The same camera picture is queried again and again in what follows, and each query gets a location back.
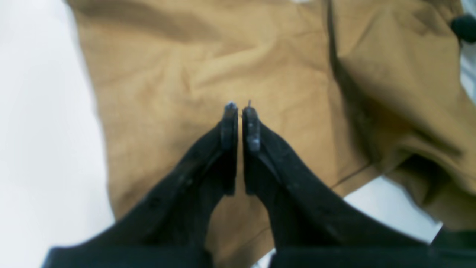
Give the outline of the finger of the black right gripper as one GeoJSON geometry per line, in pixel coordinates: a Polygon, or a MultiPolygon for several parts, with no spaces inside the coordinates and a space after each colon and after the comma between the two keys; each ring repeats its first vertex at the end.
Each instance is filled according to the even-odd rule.
{"type": "Polygon", "coordinates": [[[476,42],[476,19],[471,14],[456,17],[451,22],[451,29],[460,41],[469,44],[476,42]]]}

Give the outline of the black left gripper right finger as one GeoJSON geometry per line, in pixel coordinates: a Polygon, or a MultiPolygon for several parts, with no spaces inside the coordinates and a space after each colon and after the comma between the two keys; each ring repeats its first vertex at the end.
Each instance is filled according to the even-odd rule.
{"type": "Polygon", "coordinates": [[[435,249],[354,209],[252,107],[242,115],[246,192],[267,209],[273,268],[438,268],[435,249]]]}

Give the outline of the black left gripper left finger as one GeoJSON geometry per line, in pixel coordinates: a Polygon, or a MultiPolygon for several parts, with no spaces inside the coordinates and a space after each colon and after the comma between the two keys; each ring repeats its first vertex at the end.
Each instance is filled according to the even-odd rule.
{"type": "Polygon", "coordinates": [[[233,195],[238,109],[198,139],[177,166],[117,223],[77,246],[55,247],[43,268],[212,268],[205,249],[216,205],[233,195]]]}

